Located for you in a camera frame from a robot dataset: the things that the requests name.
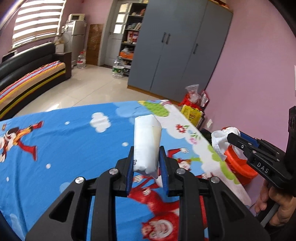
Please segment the white paper wrapper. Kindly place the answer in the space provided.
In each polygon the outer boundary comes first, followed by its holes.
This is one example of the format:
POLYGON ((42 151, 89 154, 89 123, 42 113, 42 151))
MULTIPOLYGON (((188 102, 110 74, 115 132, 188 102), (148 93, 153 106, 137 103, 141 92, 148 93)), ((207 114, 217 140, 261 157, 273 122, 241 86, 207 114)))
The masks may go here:
POLYGON ((225 128, 224 130, 217 130, 211 133, 212 147, 222 161, 225 161, 225 159, 227 158, 227 156, 224 155, 224 153, 226 152, 226 150, 230 145, 230 143, 227 140, 227 137, 230 133, 234 133, 240 136, 239 129, 235 127, 228 127, 228 128, 225 128))

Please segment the white paper packet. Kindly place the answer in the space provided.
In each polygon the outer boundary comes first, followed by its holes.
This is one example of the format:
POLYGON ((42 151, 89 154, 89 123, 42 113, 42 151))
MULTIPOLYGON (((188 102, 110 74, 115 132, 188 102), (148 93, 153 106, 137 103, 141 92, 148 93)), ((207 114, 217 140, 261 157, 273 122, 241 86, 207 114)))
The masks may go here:
POLYGON ((159 147, 162 127, 154 115, 143 115, 134 122, 133 170, 147 177, 159 176, 159 147))

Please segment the orange lined trash bin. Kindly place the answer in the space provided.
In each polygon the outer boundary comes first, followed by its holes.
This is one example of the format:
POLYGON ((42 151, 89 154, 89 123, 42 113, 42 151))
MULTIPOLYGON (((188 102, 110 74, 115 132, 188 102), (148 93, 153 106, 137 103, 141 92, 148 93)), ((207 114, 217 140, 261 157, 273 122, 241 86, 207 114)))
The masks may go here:
POLYGON ((248 166, 247 159, 240 149, 229 145, 224 155, 228 167, 243 186, 248 185, 258 175, 255 170, 248 166))

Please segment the red snack bag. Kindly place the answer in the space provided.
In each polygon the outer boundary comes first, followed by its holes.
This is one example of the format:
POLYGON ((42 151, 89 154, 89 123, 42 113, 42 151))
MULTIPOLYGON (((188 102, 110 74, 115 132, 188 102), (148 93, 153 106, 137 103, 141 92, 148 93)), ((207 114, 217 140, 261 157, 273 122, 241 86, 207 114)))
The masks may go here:
POLYGON ((198 99, 196 102, 193 102, 191 101, 190 99, 190 95, 187 93, 183 100, 181 101, 181 103, 179 104, 179 106, 190 106, 192 108, 195 108, 195 109, 198 109, 198 110, 201 110, 201 111, 204 111, 205 108, 207 107, 208 103, 210 102, 210 98, 208 96, 208 93, 203 90, 201 92, 201 94, 198 94, 198 99))

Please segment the clear plastic bag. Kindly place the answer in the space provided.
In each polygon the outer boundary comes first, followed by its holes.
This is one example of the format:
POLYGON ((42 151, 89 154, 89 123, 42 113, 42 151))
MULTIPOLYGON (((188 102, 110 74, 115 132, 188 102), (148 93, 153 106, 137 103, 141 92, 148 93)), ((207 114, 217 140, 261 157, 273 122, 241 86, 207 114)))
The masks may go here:
POLYGON ((185 90, 188 92, 188 99, 191 103, 198 103, 201 99, 201 96, 198 92, 199 84, 193 84, 185 87, 185 90))

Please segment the blue cartoon tablecloth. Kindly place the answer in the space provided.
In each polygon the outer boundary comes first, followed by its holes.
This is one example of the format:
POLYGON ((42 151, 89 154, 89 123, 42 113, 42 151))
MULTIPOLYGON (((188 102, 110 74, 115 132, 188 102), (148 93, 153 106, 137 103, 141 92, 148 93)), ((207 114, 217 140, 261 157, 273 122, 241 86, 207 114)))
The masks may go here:
POLYGON ((76 177, 91 179, 125 158, 134 121, 154 115, 166 155, 196 176, 218 176, 247 206, 240 181, 202 134, 166 100, 127 101, 35 113, 1 122, 1 213, 24 240, 76 177))

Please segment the grey wardrobe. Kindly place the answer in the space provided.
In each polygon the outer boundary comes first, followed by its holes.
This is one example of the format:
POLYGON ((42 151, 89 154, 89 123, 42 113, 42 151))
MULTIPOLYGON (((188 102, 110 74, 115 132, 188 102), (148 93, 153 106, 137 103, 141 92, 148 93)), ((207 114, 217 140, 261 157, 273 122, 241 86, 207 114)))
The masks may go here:
POLYGON ((186 87, 204 90, 233 14, 213 1, 149 1, 128 86, 181 102, 186 87))

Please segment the striped sofa cushion cover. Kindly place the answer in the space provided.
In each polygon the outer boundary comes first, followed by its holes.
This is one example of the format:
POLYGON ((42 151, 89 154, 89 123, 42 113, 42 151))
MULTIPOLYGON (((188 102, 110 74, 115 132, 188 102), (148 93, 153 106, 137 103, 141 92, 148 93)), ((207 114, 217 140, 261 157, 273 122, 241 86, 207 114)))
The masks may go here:
POLYGON ((12 118, 32 100, 65 79, 65 63, 55 61, 10 84, 1 91, 1 120, 12 118))

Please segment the large water bottle green label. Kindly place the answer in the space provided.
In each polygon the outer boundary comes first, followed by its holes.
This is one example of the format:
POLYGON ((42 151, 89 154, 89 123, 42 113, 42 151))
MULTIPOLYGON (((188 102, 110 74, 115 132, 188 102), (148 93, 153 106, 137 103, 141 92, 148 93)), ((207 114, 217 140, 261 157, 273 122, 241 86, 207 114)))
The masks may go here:
POLYGON ((114 64, 112 66, 112 76, 114 78, 122 78, 124 73, 124 64, 122 62, 121 56, 118 56, 116 60, 114 61, 114 64))

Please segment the large water bottle near fridge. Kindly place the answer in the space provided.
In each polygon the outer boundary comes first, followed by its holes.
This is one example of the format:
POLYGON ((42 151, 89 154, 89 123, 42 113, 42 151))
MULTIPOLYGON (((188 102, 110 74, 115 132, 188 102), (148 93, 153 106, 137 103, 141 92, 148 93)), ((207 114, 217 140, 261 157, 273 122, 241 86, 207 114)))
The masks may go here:
POLYGON ((85 67, 86 67, 86 56, 84 51, 82 51, 77 57, 77 68, 84 69, 85 67))

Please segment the black leather sofa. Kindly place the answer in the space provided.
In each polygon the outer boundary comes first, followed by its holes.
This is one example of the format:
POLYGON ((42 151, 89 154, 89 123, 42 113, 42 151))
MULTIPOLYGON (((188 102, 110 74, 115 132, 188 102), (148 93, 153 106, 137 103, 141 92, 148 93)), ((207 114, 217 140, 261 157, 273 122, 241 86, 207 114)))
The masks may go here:
POLYGON ((22 51, 3 61, 1 63, 1 91, 28 73, 55 61, 65 63, 65 80, 70 79, 72 76, 71 52, 56 53, 55 49, 54 43, 47 42, 22 51))

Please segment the dark bookshelf with items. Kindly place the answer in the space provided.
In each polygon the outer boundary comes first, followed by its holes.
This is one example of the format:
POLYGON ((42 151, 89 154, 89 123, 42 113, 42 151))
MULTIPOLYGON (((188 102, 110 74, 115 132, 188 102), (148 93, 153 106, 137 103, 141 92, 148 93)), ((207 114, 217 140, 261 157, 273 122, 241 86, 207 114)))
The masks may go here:
POLYGON ((147 3, 129 3, 127 17, 123 24, 122 40, 119 49, 119 58, 122 59, 124 76, 129 76, 133 55, 137 44, 140 29, 145 15, 147 3))

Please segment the white door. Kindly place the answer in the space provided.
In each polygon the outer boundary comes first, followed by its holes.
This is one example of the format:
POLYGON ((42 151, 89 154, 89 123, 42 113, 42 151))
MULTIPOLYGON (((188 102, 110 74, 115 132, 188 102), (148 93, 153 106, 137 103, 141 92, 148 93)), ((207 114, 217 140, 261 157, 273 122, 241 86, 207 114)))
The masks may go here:
POLYGON ((107 27, 105 65, 111 66, 119 54, 129 10, 129 1, 113 1, 109 17, 111 22, 107 27))

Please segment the brown cardboard panel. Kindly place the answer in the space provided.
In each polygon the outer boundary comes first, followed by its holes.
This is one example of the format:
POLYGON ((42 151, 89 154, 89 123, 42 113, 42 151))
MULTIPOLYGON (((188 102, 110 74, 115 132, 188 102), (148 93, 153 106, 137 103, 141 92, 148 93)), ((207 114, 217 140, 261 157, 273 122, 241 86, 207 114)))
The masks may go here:
POLYGON ((86 64, 88 65, 98 64, 103 26, 103 24, 90 25, 86 48, 86 64))

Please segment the white microwave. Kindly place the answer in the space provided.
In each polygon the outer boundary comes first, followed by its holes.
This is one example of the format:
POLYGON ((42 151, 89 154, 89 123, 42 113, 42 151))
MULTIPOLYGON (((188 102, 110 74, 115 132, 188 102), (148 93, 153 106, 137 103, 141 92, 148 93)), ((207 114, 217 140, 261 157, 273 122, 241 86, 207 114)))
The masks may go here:
POLYGON ((67 22, 84 21, 84 20, 85 20, 85 14, 70 14, 68 16, 67 22))

